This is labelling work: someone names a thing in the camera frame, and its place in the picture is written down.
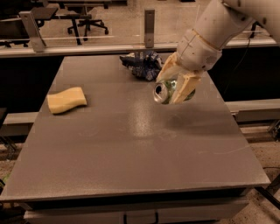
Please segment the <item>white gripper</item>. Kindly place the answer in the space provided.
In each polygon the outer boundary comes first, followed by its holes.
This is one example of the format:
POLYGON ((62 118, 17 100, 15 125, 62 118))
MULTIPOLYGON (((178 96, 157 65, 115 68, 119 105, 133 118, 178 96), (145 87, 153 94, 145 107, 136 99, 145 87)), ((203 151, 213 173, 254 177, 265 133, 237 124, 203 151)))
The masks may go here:
POLYGON ((156 82, 175 80, 170 104, 180 104, 200 83, 203 72, 199 70, 212 69, 220 57, 221 50, 210 46, 196 31, 187 30, 178 42, 177 51, 164 63, 156 82))

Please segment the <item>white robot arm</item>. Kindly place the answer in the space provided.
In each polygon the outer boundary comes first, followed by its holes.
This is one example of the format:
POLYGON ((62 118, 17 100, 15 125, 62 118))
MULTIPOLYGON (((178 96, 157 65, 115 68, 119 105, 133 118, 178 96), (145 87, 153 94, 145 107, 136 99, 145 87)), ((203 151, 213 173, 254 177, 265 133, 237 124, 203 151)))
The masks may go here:
POLYGON ((254 22, 280 43, 280 0, 211 0, 164 63, 156 79, 154 100, 179 104, 190 98, 227 43, 254 22))

